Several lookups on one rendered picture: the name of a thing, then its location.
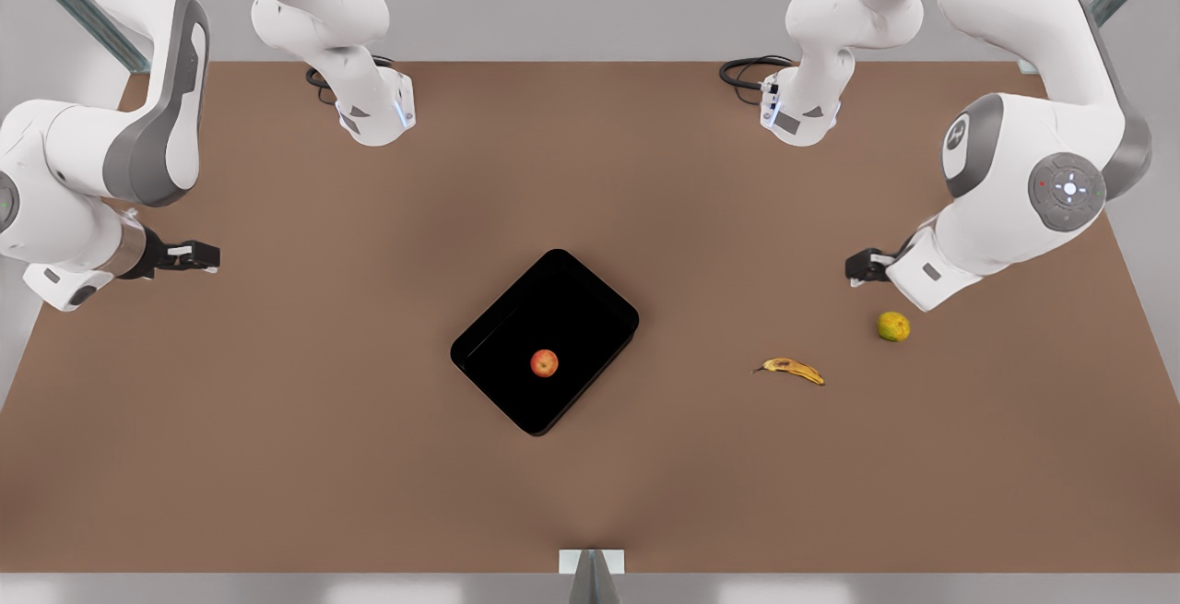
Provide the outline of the spotted yellow banana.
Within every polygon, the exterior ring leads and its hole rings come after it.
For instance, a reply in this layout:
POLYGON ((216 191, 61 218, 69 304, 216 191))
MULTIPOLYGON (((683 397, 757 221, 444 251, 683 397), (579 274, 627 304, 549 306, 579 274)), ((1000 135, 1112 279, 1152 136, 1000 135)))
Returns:
POLYGON ((814 366, 805 365, 802 361, 796 361, 788 357, 768 359, 759 365, 756 369, 752 373, 788 373, 796 378, 804 378, 814 385, 826 385, 822 380, 822 374, 819 373, 814 366))

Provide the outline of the black storage box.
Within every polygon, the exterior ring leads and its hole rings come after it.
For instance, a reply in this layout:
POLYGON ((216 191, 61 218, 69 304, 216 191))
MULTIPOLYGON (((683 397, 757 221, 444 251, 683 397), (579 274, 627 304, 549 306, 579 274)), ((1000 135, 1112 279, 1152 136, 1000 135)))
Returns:
POLYGON ((542 255, 455 339, 450 357, 527 435, 548 434, 631 343, 635 307, 563 248, 542 255), (535 352, 557 353, 557 372, 536 378, 535 352))

